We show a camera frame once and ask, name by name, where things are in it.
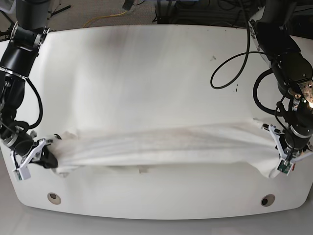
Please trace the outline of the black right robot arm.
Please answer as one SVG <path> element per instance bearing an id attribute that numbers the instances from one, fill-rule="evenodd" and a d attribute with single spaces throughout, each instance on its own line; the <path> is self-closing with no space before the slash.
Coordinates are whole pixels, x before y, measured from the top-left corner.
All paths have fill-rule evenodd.
<path id="1" fill-rule="evenodd" d="M 12 151 L 16 167 L 19 166 L 17 155 L 26 156 L 38 146 L 28 131 L 41 123 L 43 104 L 29 75 L 49 32 L 47 25 L 52 5 L 51 0 L 16 1 L 17 21 L 0 60 L 0 139 Z M 39 105 L 39 115 L 33 124 L 16 120 L 26 84 L 31 87 Z"/>

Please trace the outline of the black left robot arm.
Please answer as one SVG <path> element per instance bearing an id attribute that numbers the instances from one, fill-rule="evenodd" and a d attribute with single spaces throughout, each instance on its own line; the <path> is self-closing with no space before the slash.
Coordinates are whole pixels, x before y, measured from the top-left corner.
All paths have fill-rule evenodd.
<path id="1" fill-rule="evenodd" d="M 269 69 L 259 75 L 253 87 L 253 99 L 262 111 L 283 117 L 287 126 L 283 126 L 283 133 L 278 138 L 277 148 L 281 151 L 283 164 L 294 161 L 298 154 L 309 148 L 309 140 L 313 135 L 313 67 L 304 58 L 298 44 L 291 38 L 287 22 L 294 13 L 298 2 L 296 0 L 268 0 L 265 3 L 262 17 L 258 20 L 248 18 L 246 4 L 238 2 L 245 19 L 247 32 L 246 51 L 242 66 L 238 73 L 228 83 L 211 87 L 221 90 L 234 83 L 242 74 L 250 51 L 250 35 L 254 33 L 259 54 L 265 56 L 269 62 Z M 260 82 L 268 75 L 274 74 L 282 99 L 290 100 L 286 110 L 283 102 L 279 101 L 275 109 L 262 105 L 258 99 Z"/>

